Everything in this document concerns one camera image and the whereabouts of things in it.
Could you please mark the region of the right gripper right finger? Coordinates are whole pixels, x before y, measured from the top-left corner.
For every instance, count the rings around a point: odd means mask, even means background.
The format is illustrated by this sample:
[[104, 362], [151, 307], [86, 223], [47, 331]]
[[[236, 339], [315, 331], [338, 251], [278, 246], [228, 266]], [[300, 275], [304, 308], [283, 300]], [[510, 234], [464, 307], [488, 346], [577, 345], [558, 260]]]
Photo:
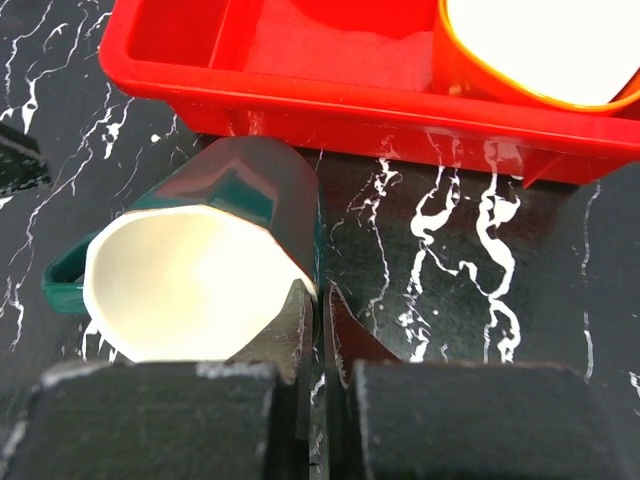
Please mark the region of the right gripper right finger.
[[333, 479], [628, 479], [594, 392], [557, 364], [407, 363], [323, 298]]

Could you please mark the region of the red plastic bin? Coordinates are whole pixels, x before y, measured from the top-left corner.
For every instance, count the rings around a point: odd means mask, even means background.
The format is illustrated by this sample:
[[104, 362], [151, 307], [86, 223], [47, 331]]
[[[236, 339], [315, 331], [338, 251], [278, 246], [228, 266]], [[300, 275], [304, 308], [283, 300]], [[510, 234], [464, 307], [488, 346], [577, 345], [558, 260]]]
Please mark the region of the red plastic bin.
[[194, 131], [587, 184], [639, 158], [614, 116], [462, 97], [434, 1], [119, 1], [99, 48], [126, 94]]

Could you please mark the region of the dark green mug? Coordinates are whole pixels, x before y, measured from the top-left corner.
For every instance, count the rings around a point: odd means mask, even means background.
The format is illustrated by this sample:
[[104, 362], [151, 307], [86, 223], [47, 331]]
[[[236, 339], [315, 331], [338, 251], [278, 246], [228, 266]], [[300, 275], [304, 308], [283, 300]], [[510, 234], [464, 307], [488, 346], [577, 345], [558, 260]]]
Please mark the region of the dark green mug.
[[321, 289], [320, 183], [266, 136], [211, 143], [45, 270], [62, 314], [87, 314], [141, 362], [226, 360]]

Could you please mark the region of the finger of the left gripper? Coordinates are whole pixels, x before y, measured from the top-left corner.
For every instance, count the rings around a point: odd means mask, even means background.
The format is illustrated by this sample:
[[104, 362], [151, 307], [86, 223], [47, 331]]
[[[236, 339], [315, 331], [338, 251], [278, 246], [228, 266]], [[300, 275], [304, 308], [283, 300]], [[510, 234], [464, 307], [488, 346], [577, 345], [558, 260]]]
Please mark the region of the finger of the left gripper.
[[2, 123], [0, 141], [2, 196], [14, 196], [51, 184], [48, 162], [35, 139]]

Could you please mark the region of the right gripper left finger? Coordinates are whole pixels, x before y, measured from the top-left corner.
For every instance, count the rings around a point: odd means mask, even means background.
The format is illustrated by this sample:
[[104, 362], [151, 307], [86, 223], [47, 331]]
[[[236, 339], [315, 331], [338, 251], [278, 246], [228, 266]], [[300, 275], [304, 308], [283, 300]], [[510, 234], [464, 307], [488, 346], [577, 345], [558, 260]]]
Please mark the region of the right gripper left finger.
[[5, 479], [305, 479], [314, 308], [294, 282], [227, 361], [67, 361], [1, 448]]

